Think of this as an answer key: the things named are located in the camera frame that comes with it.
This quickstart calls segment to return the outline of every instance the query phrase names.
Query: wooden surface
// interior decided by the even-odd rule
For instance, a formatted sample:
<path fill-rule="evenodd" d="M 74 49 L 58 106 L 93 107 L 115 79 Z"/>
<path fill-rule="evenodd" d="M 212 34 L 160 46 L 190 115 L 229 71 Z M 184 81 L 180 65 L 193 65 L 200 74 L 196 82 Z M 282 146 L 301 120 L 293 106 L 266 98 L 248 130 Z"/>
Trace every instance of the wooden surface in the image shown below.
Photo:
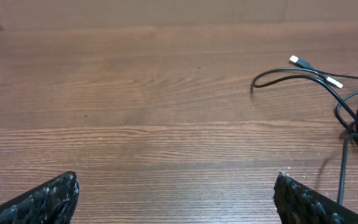
<path fill-rule="evenodd" d="M 4 30 L 358 19 L 358 0 L 0 0 Z"/>
<path fill-rule="evenodd" d="M 292 54 L 358 75 L 358 22 L 0 32 L 0 203 L 66 170 L 74 223 L 280 223 L 279 169 L 335 199 L 335 99 L 307 80 L 249 93 Z"/>

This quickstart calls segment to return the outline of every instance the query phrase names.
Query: wooden table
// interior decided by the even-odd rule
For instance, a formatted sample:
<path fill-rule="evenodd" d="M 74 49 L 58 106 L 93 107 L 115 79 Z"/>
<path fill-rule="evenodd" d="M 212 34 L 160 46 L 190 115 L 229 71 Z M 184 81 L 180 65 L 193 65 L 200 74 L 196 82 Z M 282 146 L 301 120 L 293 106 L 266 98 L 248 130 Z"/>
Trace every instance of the wooden table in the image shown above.
<path fill-rule="evenodd" d="M 0 203 L 67 170 L 73 223 L 280 223 L 279 169 L 335 200 L 336 100 L 308 80 L 249 93 L 293 54 L 358 75 L 358 22 L 0 32 Z"/>

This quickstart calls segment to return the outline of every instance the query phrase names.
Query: usb cable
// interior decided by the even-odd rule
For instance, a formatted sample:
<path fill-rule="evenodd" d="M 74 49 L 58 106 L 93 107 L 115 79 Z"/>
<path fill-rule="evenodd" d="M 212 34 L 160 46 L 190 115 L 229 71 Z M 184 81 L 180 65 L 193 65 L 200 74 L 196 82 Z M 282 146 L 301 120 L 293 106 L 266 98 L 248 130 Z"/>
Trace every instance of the usb cable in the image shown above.
<path fill-rule="evenodd" d="M 266 86 L 270 86 L 273 84 L 276 84 L 278 82 L 282 82 L 285 80 L 290 80 L 294 78 L 305 78 L 311 81 L 316 82 L 317 84 L 324 87 L 332 96 L 338 101 L 337 106 L 334 109 L 335 117 L 338 119 L 338 121 L 346 128 L 346 131 L 348 133 L 347 138 L 344 141 L 343 149 L 342 149 L 342 161 L 341 161 L 341 172 L 339 176 L 339 187 L 338 187 L 338 196 L 337 196 L 337 203 L 342 204 L 343 201 L 343 195 L 344 195 L 344 186 L 345 186 L 345 174 L 346 174 L 346 161 L 347 161 L 347 148 L 350 140 L 354 140 L 358 143 L 358 109 L 355 112 L 351 110 L 349 105 L 347 105 L 346 100 L 349 98 L 352 98 L 353 96 L 358 95 L 358 91 L 354 92 L 350 95 L 348 95 L 345 98 L 341 98 L 335 90 L 333 90 L 331 87 L 336 88 L 342 88 L 343 84 L 339 81 L 335 80 L 332 77 L 342 77 L 342 78 L 353 78 L 357 79 L 358 77 L 350 76 L 350 75 L 338 75 L 334 73 L 329 72 L 323 72 L 317 69 L 314 69 L 307 61 L 297 57 L 297 56 L 291 56 L 290 62 L 297 66 L 297 68 L 277 68 L 273 70 L 266 71 L 264 73 L 261 73 L 260 75 L 256 76 L 251 84 L 251 93 L 253 88 L 262 88 Z M 277 72 L 303 72 L 303 73 L 309 73 L 309 75 L 289 75 L 283 78 L 279 78 L 264 84 L 256 84 L 258 79 L 271 74 L 271 73 L 277 73 Z M 340 109 L 343 107 L 352 117 L 353 121 L 350 123 L 347 123 L 340 114 Z"/>

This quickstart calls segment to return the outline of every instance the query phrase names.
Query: black object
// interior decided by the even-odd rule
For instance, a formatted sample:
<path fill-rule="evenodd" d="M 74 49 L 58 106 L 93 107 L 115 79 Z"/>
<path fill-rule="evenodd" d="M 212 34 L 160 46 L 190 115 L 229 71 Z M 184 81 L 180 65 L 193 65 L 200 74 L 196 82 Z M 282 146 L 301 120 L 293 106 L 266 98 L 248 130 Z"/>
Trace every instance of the black object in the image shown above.
<path fill-rule="evenodd" d="M 274 203 L 283 224 L 358 224 L 358 214 L 280 173 Z"/>
<path fill-rule="evenodd" d="M 75 172 L 65 172 L 0 205 L 0 223 L 70 223 L 79 192 Z"/>

